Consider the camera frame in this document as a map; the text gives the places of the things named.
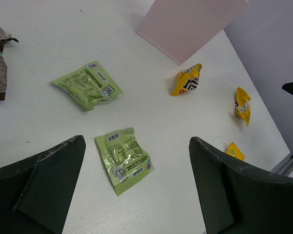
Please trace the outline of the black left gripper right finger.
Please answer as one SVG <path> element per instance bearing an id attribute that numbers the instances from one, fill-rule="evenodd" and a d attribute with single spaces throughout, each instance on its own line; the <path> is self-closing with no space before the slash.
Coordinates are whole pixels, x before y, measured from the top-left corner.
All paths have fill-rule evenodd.
<path id="1" fill-rule="evenodd" d="M 293 234 L 293 178 L 236 159 L 199 137 L 189 156 L 206 232 Z"/>

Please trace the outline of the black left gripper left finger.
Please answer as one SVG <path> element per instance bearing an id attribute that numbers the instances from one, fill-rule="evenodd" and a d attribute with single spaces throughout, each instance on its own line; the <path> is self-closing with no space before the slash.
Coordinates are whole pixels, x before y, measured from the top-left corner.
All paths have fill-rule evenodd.
<path id="1" fill-rule="evenodd" d="M 0 168 L 0 234 L 61 234 L 84 159 L 74 136 Z"/>

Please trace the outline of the yellow candy bag front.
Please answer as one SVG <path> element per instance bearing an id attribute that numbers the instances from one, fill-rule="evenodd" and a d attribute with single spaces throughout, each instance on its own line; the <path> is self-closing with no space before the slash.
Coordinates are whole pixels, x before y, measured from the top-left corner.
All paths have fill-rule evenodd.
<path id="1" fill-rule="evenodd" d="M 235 114 L 240 117 L 245 124 L 248 126 L 251 117 L 251 107 L 249 104 L 251 97 L 248 93 L 241 87 L 236 90 L 236 101 L 235 101 Z"/>

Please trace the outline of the green snack packet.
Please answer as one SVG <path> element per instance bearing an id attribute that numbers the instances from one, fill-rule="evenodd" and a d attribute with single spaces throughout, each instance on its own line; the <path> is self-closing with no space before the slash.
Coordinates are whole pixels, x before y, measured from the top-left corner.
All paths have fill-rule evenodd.
<path id="1" fill-rule="evenodd" d="M 150 174 L 150 155 L 141 148 L 132 127 L 96 137 L 101 158 L 117 196 Z"/>
<path id="2" fill-rule="evenodd" d="M 92 111 L 100 101 L 114 100 L 123 94 L 96 60 L 52 81 L 52 84 L 65 90 L 86 111 Z"/>

